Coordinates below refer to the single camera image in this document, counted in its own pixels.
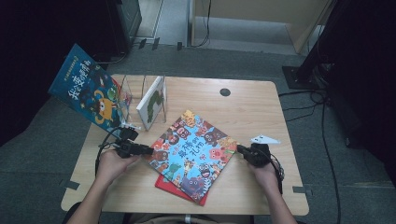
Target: person's left hand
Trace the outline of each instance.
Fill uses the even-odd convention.
[[[96,181],[108,186],[111,185],[119,175],[126,171],[130,164],[139,159],[140,156],[131,156],[123,159],[113,149],[102,153],[96,174]]]

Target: white book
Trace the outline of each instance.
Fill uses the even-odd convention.
[[[146,130],[151,127],[158,113],[163,108],[163,101],[165,99],[164,86],[164,77],[155,78],[143,99],[137,105],[137,113],[142,119]]]

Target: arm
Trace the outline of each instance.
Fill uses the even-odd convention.
[[[279,192],[274,167],[268,163],[262,168],[248,165],[262,187],[268,201],[273,223],[297,223]]]
[[[67,223],[97,224],[108,187],[119,175],[126,171],[128,165],[139,160],[139,158],[138,156],[132,156],[122,159],[115,150],[104,152],[101,155],[95,180],[81,205]]]

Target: children's book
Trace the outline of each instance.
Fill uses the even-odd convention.
[[[191,197],[189,197],[189,195],[187,195],[186,193],[181,191],[181,189],[178,188],[179,183],[180,183],[180,178],[176,178],[176,180],[170,182],[163,175],[159,175],[157,181],[155,182],[155,187],[157,187],[158,189],[163,189],[169,193],[175,194],[176,196],[183,198],[185,200],[194,202],[194,200]],[[205,205],[206,197],[207,194],[199,202],[201,206]]]
[[[130,122],[129,87],[117,83],[77,44],[71,48],[49,93],[108,132]]]
[[[152,144],[149,164],[199,203],[236,151],[237,142],[186,110]]]
[[[157,77],[143,96],[136,110],[148,130],[163,108],[165,99],[164,77]]]

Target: table top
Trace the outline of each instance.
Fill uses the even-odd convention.
[[[117,81],[123,77],[113,75]],[[146,77],[146,86],[154,78]],[[143,76],[127,76],[127,80],[134,95],[134,104],[137,104],[141,97]],[[192,77],[166,77],[165,80],[166,119],[163,112],[159,114],[149,131],[139,131],[136,143],[151,146],[186,109],[200,115],[246,147],[250,146],[250,139],[259,134],[275,138],[281,143],[269,146],[285,169],[283,198],[295,216],[308,213],[305,194],[293,192],[293,187],[302,187],[303,183],[273,82]],[[231,94],[222,96],[219,91],[223,88]],[[141,124],[137,114],[133,121],[136,125]],[[88,192],[94,180],[98,145],[106,135],[105,131],[92,124],[71,177],[71,181],[79,183],[79,187],[77,190],[66,189],[63,210],[81,202]],[[262,190],[239,153],[233,155],[214,182],[204,206],[155,188],[158,176],[145,160],[134,163],[110,186],[103,211],[269,215]]]

